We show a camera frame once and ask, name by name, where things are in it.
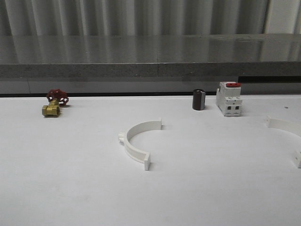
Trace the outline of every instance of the brass fitting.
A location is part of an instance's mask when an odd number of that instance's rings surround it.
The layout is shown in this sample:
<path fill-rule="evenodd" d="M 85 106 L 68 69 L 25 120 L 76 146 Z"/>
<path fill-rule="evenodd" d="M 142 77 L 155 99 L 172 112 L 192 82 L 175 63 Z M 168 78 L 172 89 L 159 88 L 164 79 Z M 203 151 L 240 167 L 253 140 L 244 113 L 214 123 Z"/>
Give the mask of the brass fitting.
<path fill-rule="evenodd" d="M 49 105 L 44 105 L 42 108 L 42 114 L 44 116 L 59 116 L 60 115 L 60 107 L 58 99 L 53 99 L 50 101 Z"/>

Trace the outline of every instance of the gate valve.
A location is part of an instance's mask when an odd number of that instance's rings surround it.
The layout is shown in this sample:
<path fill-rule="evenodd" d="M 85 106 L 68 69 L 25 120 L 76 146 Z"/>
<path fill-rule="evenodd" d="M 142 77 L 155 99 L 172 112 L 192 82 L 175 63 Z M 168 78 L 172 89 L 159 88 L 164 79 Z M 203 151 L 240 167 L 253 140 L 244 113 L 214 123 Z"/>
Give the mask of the gate valve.
<path fill-rule="evenodd" d="M 69 101 L 67 94 L 60 89 L 52 89 L 47 94 L 49 105 L 44 105 L 42 115 L 44 116 L 59 116 L 60 106 L 65 106 Z"/>

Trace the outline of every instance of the white table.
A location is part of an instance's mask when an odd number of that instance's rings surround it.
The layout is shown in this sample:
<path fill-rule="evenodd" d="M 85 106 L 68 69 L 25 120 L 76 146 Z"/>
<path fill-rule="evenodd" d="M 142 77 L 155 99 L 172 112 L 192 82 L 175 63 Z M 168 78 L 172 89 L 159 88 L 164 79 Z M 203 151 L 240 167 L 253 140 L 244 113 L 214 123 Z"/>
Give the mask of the white table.
<path fill-rule="evenodd" d="M 200 112 L 192 97 L 71 97 L 58 118 L 46 98 L 1 98 L 0 225 L 299 226 L 301 138 L 265 120 L 300 123 L 301 96 L 242 98 L 237 118 L 215 96 Z M 144 171 L 118 133 L 159 117 L 131 141 Z"/>

